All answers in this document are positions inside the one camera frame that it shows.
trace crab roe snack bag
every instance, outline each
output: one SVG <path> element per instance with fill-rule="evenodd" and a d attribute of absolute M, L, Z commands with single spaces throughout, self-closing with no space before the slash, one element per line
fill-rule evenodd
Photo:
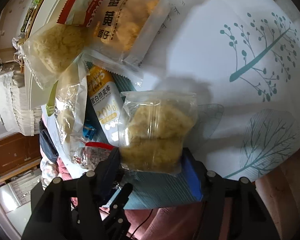
<path fill-rule="evenodd" d="M 179 0 L 104 0 L 89 30 L 89 49 L 102 63 L 121 74 L 119 65 L 138 72 L 154 37 Z"/>
<path fill-rule="evenodd" d="M 122 92 L 118 132 L 122 166 L 176 174 L 183 140 L 197 120 L 196 94 L 166 91 Z"/>
<path fill-rule="evenodd" d="M 25 65 L 41 89 L 52 87 L 81 53 L 102 0 L 67 0 L 57 22 L 50 21 L 21 46 Z"/>

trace brown wooden door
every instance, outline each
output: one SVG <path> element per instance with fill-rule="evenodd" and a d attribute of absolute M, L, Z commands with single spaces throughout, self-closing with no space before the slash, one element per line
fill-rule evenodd
<path fill-rule="evenodd" d="M 21 133 L 0 140 L 0 176 L 40 158 L 39 135 Z"/>

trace silver screw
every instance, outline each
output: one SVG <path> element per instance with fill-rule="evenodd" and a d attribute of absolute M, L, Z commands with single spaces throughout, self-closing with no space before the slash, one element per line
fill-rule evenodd
<path fill-rule="evenodd" d="M 88 171 L 88 172 L 86 173 L 86 176 L 89 177 L 89 178 L 91 178 L 91 177 L 93 177 L 95 174 L 96 174 L 96 173 L 95 173 L 94 171 Z"/>
<path fill-rule="evenodd" d="M 61 182 L 61 178 L 60 177 L 56 177 L 53 179 L 52 181 L 54 184 L 59 184 Z"/>
<path fill-rule="evenodd" d="M 249 179 L 246 178 L 246 177 L 242 177 L 242 178 L 240 179 L 240 181 L 241 181 L 242 183 L 244 183 L 244 184 L 248 184 L 248 183 L 250 182 Z"/>
<path fill-rule="evenodd" d="M 207 176 L 213 178 L 216 176 L 216 173 L 214 171 L 207 171 Z"/>

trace black cable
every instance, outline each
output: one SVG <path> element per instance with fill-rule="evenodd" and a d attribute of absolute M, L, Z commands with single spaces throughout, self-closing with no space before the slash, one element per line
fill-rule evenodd
<path fill-rule="evenodd" d="M 145 223 L 145 222 L 147 222 L 147 220 L 150 218 L 150 216 L 151 216 L 151 214 L 152 214 L 152 211 L 153 211 L 153 209 L 150 211 L 150 214 L 149 214 L 149 216 L 146 218 L 146 220 L 145 221 L 143 221 L 140 225 L 138 225 L 138 227 L 133 231 L 133 233 L 132 233 L 132 235 L 130 236 L 130 238 L 132 238 L 133 237 L 133 235 L 135 234 L 135 232 Z"/>

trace wooden cabinet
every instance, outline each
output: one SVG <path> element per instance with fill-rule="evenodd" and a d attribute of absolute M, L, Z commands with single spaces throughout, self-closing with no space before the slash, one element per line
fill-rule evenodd
<path fill-rule="evenodd" d="M 0 140 L 0 176 L 40 158 L 39 135 L 21 133 Z"/>

